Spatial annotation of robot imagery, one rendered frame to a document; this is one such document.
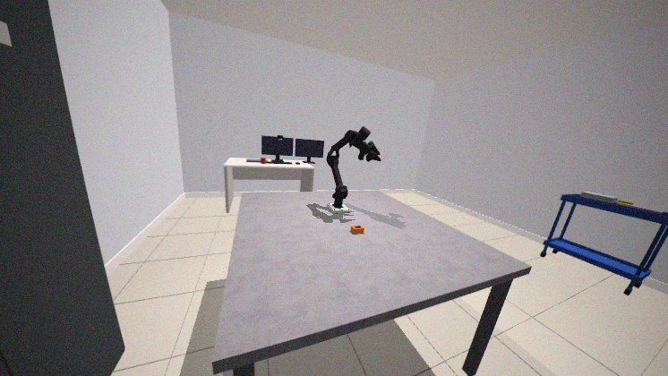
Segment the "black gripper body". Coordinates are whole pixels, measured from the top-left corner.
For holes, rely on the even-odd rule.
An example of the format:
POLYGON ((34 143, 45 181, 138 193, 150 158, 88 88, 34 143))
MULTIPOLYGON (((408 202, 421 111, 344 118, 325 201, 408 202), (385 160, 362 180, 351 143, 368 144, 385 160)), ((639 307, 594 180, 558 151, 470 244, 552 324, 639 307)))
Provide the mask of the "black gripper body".
POLYGON ((366 141, 364 141, 364 142, 363 142, 363 145, 362 145, 362 146, 360 147, 360 149, 359 149, 359 151, 363 151, 363 152, 365 152, 365 155, 367 154, 367 155, 366 155, 366 160, 367 160, 368 162, 370 162, 370 160, 371 160, 371 159, 374 157, 374 155, 375 155, 375 152, 372 151, 373 144, 374 144, 374 143, 373 143, 372 141, 369 141, 368 144, 366 143, 366 141))

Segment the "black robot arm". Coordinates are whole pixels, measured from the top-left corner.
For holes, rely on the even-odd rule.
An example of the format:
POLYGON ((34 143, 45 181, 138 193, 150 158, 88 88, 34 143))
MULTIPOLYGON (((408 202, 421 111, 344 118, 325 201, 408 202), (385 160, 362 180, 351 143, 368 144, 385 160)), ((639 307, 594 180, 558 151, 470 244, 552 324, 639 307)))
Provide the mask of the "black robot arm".
POLYGON ((331 149, 327 156, 327 162, 328 165, 331 167, 336 184, 335 193, 332 194, 332 198, 335 199, 334 204, 332 205, 335 208, 344 208, 342 206, 342 202, 343 199, 345 199, 348 195, 347 187, 343 185, 340 172, 338 170, 339 150, 348 143, 350 148, 353 145, 356 148, 360 149, 360 147, 363 145, 363 142, 370 135, 370 133, 371 132, 367 128, 365 128, 365 126, 362 126, 359 132, 348 130, 345 133, 345 136, 340 141, 331 146, 331 149), (331 154, 334 151, 336 151, 336 156, 331 156, 331 154))

